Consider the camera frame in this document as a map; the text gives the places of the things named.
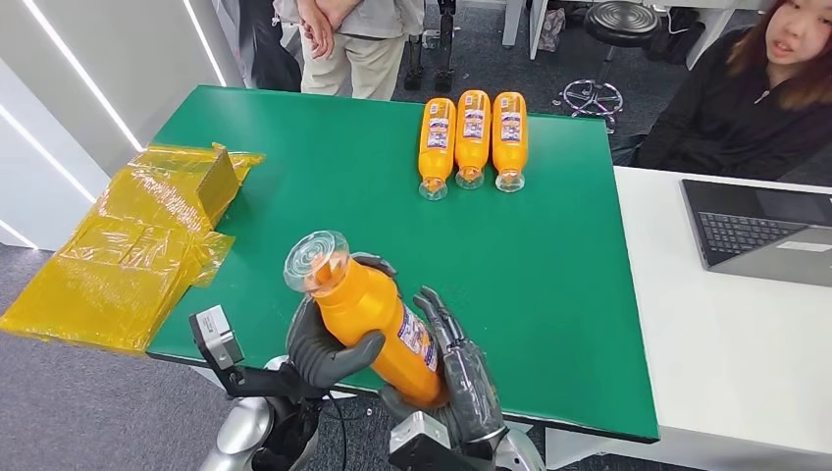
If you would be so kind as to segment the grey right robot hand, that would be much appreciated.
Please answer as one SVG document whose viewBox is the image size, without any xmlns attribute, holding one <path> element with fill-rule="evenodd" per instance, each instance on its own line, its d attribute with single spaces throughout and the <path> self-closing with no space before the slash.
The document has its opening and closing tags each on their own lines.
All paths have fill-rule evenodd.
<svg viewBox="0 0 832 471">
<path fill-rule="evenodd" d="M 447 404 L 424 411 L 446 426 L 453 447 L 471 454 L 496 451 L 507 427 L 485 355 L 434 289 L 420 287 L 413 302 L 431 324 L 448 397 Z"/>
</svg>

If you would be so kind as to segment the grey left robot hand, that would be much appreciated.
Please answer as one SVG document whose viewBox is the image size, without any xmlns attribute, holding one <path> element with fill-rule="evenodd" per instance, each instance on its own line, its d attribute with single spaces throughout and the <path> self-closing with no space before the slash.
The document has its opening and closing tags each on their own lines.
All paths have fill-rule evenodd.
<svg viewBox="0 0 832 471">
<path fill-rule="evenodd" d="M 342 379 L 369 367 L 385 345 L 378 330 L 345 346 L 326 328 L 316 300 L 305 295 L 286 335 L 286 352 L 300 377 L 312 387 L 328 390 Z"/>
</svg>

